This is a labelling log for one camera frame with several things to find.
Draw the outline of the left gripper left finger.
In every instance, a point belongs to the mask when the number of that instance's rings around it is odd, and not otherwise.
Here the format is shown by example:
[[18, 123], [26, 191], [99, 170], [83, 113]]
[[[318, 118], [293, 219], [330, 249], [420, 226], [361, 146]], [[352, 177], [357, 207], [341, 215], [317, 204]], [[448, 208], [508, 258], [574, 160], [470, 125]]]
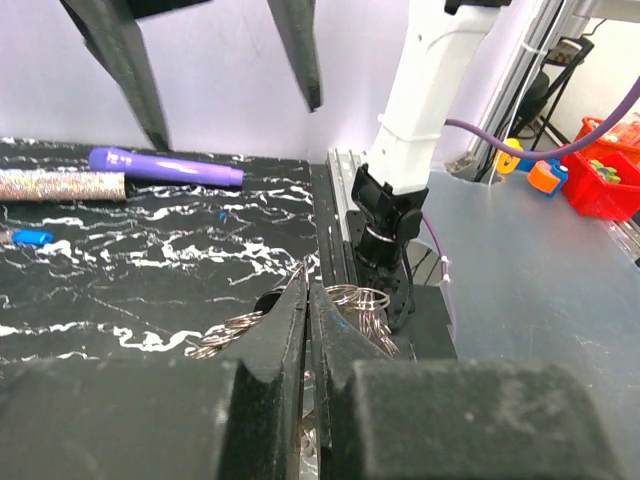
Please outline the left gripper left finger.
[[294, 479], [308, 287], [206, 360], [41, 360], [1, 383], [5, 479]]

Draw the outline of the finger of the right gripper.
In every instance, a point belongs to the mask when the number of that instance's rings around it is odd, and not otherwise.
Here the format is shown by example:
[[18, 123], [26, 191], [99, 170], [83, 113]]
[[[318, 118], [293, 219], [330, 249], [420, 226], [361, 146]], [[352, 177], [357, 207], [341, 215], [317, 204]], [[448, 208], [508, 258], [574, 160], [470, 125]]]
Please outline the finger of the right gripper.
[[88, 51], [120, 87], [151, 145], [168, 150], [164, 110], [132, 3], [76, 0], [61, 5]]
[[322, 105], [322, 84], [314, 37], [313, 0], [268, 0], [290, 67], [308, 109]]

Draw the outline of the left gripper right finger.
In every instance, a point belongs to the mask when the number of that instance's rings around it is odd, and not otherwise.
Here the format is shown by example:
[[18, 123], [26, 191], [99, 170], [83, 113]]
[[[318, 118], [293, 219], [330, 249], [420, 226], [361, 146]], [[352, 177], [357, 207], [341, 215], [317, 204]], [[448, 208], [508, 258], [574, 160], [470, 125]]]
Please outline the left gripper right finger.
[[323, 479], [621, 479], [592, 397], [554, 364], [399, 360], [309, 291]]

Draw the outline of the large toothed keyring disc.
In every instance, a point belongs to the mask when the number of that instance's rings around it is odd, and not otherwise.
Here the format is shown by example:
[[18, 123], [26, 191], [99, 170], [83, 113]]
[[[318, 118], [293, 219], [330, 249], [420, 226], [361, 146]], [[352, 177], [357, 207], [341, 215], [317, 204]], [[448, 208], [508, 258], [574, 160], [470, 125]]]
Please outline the large toothed keyring disc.
[[[222, 325], [213, 327], [195, 346], [188, 347], [185, 355], [192, 359], [208, 359], [224, 350], [264, 319], [292, 280], [290, 278], [285, 285], [262, 294], [251, 312], [228, 318]], [[388, 294], [352, 284], [329, 286], [325, 291], [344, 317], [351, 315], [357, 319], [357, 329], [367, 339], [390, 356], [400, 353], [399, 347], [391, 338], [392, 332], [386, 316], [390, 305]]]

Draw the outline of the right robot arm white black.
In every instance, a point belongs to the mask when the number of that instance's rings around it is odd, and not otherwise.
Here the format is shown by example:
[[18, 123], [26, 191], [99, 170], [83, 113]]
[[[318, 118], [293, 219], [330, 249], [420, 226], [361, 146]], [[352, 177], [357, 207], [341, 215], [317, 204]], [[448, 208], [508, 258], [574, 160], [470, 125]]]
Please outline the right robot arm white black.
[[[204, 1], [59, 1], [86, 48], [119, 85], [151, 144], [168, 151], [169, 134], [137, 20]], [[315, 1], [266, 1], [308, 108], [321, 106], [313, 34]], [[371, 268], [394, 270], [421, 228], [430, 165], [444, 126], [502, 143], [476, 126], [447, 119], [461, 80], [502, 9], [512, 1], [410, 1], [401, 59], [379, 131], [358, 167], [351, 198], [365, 230], [356, 245]], [[113, 147], [94, 149], [91, 169], [173, 183], [239, 188], [240, 170]]]

